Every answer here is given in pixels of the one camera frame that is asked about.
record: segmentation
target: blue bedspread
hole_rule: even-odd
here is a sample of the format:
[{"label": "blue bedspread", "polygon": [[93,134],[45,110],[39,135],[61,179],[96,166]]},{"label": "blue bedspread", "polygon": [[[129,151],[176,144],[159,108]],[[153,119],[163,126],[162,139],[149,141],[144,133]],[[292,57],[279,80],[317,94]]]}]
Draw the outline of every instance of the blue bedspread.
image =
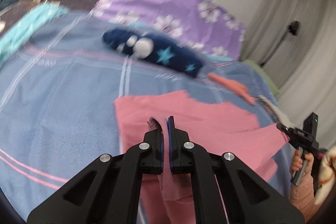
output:
[{"label": "blue bedspread", "polygon": [[[260,105],[210,81],[109,50],[101,37],[115,26],[81,12],[64,15],[0,68],[0,187],[24,219],[99,155],[119,154],[113,105],[119,96],[187,90],[202,102],[231,101],[258,115],[262,127],[272,123]],[[272,97],[247,65],[234,61],[214,70],[244,83],[253,96]],[[289,157],[288,146],[275,155],[278,171],[270,182],[283,195],[290,187]]]}]

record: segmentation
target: purple pillow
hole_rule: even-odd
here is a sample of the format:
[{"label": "purple pillow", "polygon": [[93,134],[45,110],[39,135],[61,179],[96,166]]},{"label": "purple pillow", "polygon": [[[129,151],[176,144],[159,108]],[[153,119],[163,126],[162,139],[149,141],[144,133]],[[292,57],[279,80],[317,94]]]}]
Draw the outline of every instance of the purple pillow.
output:
[{"label": "purple pillow", "polygon": [[93,14],[123,24],[146,24],[213,56],[239,57],[244,25],[211,0],[100,0]]}]

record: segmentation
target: person's arm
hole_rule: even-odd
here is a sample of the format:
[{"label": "person's arm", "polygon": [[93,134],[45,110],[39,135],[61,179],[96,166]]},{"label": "person's arm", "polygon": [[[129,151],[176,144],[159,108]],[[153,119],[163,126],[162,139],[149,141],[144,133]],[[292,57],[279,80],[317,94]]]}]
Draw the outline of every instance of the person's arm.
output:
[{"label": "person's arm", "polygon": [[[307,222],[317,212],[317,210],[320,208],[320,205],[315,205],[313,178],[311,176],[314,157],[311,153],[309,153],[305,156],[305,159],[308,160],[308,164],[304,171],[302,182],[298,187],[292,186],[290,202],[303,214]],[[302,159],[300,158],[299,150],[296,150],[293,156],[290,171],[298,171],[301,168]]]}]

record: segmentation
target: curtain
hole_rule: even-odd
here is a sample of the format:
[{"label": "curtain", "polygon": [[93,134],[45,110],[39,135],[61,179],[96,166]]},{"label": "curtain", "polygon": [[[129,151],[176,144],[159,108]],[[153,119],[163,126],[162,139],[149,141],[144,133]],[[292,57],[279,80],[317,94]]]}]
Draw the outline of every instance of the curtain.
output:
[{"label": "curtain", "polygon": [[263,67],[278,88],[294,73],[309,51],[325,14],[326,0],[265,0],[247,28],[241,60],[265,61],[291,21],[300,22],[296,37],[285,40]]},{"label": "curtain", "polygon": [[319,115],[317,141],[336,145],[336,0],[326,0],[326,13],[314,42],[278,99],[297,127],[313,111]]}]

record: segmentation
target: star print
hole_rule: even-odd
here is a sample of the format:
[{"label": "star print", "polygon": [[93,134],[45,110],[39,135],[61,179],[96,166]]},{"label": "star print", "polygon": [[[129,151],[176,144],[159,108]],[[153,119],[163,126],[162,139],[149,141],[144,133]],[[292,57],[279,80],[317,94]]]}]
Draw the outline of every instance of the star print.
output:
[{"label": "star print", "polygon": [[159,59],[156,61],[156,63],[161,62],[165,66],[167,66],[169,64],[169,59],[171,59],[173,56],[175,56],[174,53],[170,52],[170,46],[168,48],[166,48],[165,50],[160,49],[156,53],[159,56]]},{"label": "star print", "polygon": [[187,66],[185,66],[185,71],[186,72],[191,72],[195,69],[195,64],[189,64]]}]

